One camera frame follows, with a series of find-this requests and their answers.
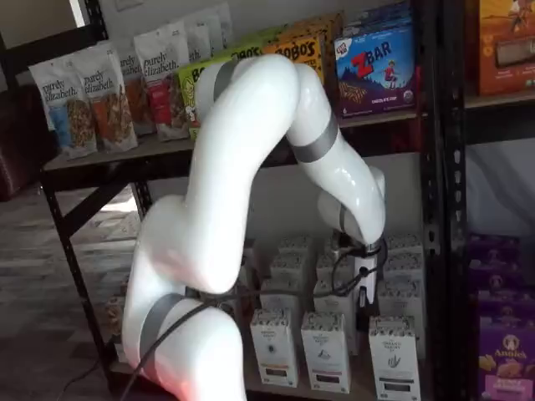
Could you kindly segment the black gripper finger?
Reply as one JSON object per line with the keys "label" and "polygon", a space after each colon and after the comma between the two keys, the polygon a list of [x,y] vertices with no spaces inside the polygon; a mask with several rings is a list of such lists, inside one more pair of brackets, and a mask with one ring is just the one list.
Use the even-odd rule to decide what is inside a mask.
{"label": "black gripper finger", "polygon": [[369,316],[367,312],[367,295],[365,290],[359,290],[356,301],[356,330],[358,332],[368,332]]}

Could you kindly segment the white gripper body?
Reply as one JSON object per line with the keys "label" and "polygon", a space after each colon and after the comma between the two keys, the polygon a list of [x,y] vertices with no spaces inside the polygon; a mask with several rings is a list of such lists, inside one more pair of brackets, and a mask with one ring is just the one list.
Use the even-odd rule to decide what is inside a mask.
{"label": "white gripper body", "polygon": [[364,308],[367,304],[374,302],[377,266],[377,255],[357,256],[354,259],[354,273],[360,277],[360,281],[355,287],[359,308]]}

